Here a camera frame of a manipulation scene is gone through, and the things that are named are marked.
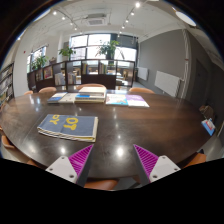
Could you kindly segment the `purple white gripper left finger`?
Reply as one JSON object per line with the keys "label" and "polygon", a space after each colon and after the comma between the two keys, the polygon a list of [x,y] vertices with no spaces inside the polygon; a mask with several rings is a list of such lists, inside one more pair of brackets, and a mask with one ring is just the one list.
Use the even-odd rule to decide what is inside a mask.
{"label": "purple white gripper left finger", "polygon": [[93,147],[94,145],[91,144],[69,157],[60,156],[46,171],[74,184],[85,184],[90,169]]}

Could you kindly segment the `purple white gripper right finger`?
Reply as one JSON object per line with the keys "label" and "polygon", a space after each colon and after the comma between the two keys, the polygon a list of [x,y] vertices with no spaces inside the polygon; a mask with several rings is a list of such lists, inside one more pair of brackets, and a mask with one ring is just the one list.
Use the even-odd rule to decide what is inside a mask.
{"label": "purple white gripper right finger", "polygon": [[166,155],[157,156],[136,144],[134,151],[138,176],[142,183],[152,183],[180,170]]}

